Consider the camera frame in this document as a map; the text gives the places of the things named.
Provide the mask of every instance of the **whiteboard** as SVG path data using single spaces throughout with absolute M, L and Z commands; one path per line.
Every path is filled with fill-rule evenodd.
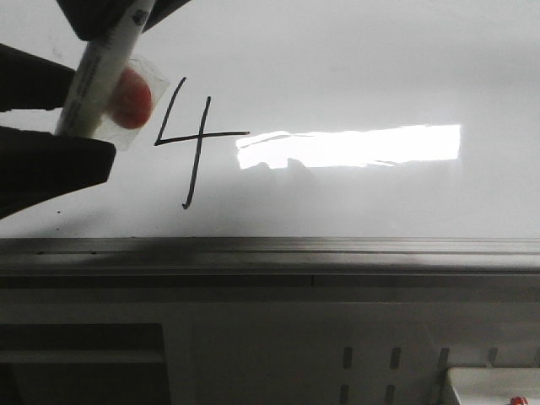
M 56 2 L 0 9 L 6 45 L 78 66 Z M 531 0 L 192 0 L 137 44 L 171 85 L 110 180 L 0 237 L 538 237 L 539 16 Z M 250 132 L 204 139 L 187 210 L 196 141 L 154 146 L 183 77 L 164 138 L 196 134 L 208 96 L 206 132 Z M 0 124 L 52 131 L 59 112 Z

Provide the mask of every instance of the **white marker barrel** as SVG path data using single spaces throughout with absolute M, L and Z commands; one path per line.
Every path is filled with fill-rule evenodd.
M 86 46 L 56 135 L 92 138 L 155 0 L 135 0 L 120 21 Z

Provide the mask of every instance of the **white panel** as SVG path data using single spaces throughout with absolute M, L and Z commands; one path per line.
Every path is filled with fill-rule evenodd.
M 400 293 L 388 290 L 385 299 L 371 302 L 316 302 L 310 289 L 207 289 L 204 297 L 200 288 L 11 289 L 0 294 L 0 324 L 159 323 L 173 404 L 432 405 L 440 403 L 448 368 L 463 365 L 463 358 L 469 367 L 482 368 L 491 360 L 494 368 L 459 380 L 452 378 L 453 369 L 451 381 L 459 392 L 491 395 L 499 399 L 494 405 L 508 404 L 510 396 L 518 395 L 538 404 L 533 402 L 538 384 L 530 386 L 540 370 L 535 300 L 460 302 L 441 293 L 441 302 L 416 294 L 418 302 L 403 303 L 395 300 Z M 297 298 L 284 299 L 285 290 Z M 80 362 L 81 354 L 88 358 L 88 352 L 67 354 L 62 343 L 59 348 L 54 354 L 66 363 L 70 358 Z M 499 355 L 489 355 L 493 348 Z M 508 377 L 506 369 L 497 369 L 498 357 L 506 352 L 520 353 L 520 358 L 505 367 L 531 367 L 531 374 L 516 382 L 512 372 Z M 0 354 L 14 358 L 13 352 Z M 21 354 L 18 359 L 36 359 L 39 353 Z M 98 359 L 104 354 L 111 363 L 126 360 L 124 354 L 118 358 L 122 351 L 99 351 Z M 41 353 L 37 360 L 47 357 Z M 492 375 L 499 382 L 495 387 L 489 384 Z
M 239 137 L 208 138 L 185 211 L 195 141 L 153 146 L 173 85 L 107 184 L 4 219 L 0 236 L 538 237 L 539 12 L 528 0 L 192 0 L 135 51 L 174 84 L 188 77 L 165 138 L 196 134 L 210 95 L 207 132 L 459 126 L 456 159 L 454 144 L 440 160 L 343 165 L 368 149 L 338 143 L 324 167 L 286 150 L 286 167 L 241 169 Z M 3 0 L 0 36 L 71 67 L 84 47 L 46 0 Z M 29 114 L 0 121 L 50 130 L 57 111 Z
M 451 392 L 446 401 L 456 405 L 495 405 L 524 397 L 529 405 L 540 403 L 539 369 L 450 369 Z

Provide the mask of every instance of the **metal ledge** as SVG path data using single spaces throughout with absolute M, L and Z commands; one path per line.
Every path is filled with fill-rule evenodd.
M 0 275 L 540 275 L 540 240 L 3 239 Z

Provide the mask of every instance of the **handwritten number 4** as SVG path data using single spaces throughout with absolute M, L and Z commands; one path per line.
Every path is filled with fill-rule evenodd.
M 193 170 L 192 170 L 192 179 L 190 181 L 189 185 L 189 193 L 187 194 L 187 200 L 185 203 L 182 204 L 182 207 L 184 209 L 188 209 L 189 206 L 192 204 L 193 199 L 193 193 L 195 192 L 195 183 L 197 182 L 197 171 L 199 168 L 199 161 L 201 159 L 201 151 L 203 148 L 203 139 L 204 138 L 216 138 L 216 137 L 229 137 L 229 136 L 238 136 L 238 135 L 248 135 L 249 132 L 211 132 L 211 133 L 204 133 L 204 126 L 206 125 L 206 117 L 208 115 L 208 109 L 210 108 L 210 103 L 212 102 L 212 97 L 208 97 L 206 99 L 206 105 L 204 107 L 204 112 L 202 113 L 201 117 L 201 125 L 199 127 L 199 134 L 197 135 L 188 135 L 185 137 L 178 137 L 178 138 L 168 138 L 163 139 L 163 132 L 165 130 L 165 127 L 167 126 L 167 121 L 169 120 L 169 114 L 172 110 L 172 106 L 175 104 L 176 96 L 180 92 L 180 89 L 182 88 L 182 85 L 186 82 L 187 78 L 183 78 L 178 85 L 176 86 L 176 89 L 174 93 L 172 94 L 172 97 L 170 98 L 169 106 L 167 107 L 167 112 L 165 113 L 165 116 L 163 118 L 163 122 L 161 123 L 161 128 L 159 129 L 158 138 L 155 140 L 154 146 L 160 146 L 165 145 L 166 143 L 173 143 L 173 142 L 181 142 L 181 141 L 189 141 L 196 139 L 197 140 L 197 150 L 195 151 L 195 159 L 193 160 Z

